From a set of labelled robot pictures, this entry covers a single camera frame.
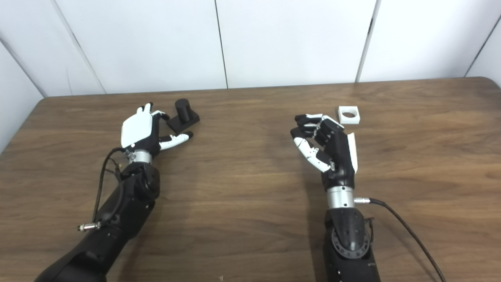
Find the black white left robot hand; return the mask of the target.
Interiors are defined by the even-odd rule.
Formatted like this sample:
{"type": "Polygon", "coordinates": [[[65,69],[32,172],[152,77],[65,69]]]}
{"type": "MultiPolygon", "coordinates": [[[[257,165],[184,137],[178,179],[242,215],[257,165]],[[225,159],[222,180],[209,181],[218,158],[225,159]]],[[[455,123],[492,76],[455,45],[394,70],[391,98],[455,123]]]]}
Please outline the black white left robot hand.
{"type": "Polygon", "coordinates": [[[193,132],[160,136],[160,121],[170,117],[163,111],[152,111],[152,103],[138,107],[136,113],[123,122],[121,128],[121,147],[135,152],[143,150],[156,156],[160,151],[179,146],[191,138],[193,132]]]}

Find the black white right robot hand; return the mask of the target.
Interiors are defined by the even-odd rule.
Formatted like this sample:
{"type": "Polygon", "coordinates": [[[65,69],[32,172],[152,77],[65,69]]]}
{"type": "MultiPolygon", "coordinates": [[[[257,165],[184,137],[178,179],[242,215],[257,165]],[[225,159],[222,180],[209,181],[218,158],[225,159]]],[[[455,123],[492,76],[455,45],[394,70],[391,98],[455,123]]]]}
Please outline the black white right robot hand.
{"type": "Polygon", "coordinates": [[[355,188],[358,169],[354,134],[324,114],[300,114],[290,130],[294,144],[305,159],[321,172],[324,190],[333,187],[355,188]]]}

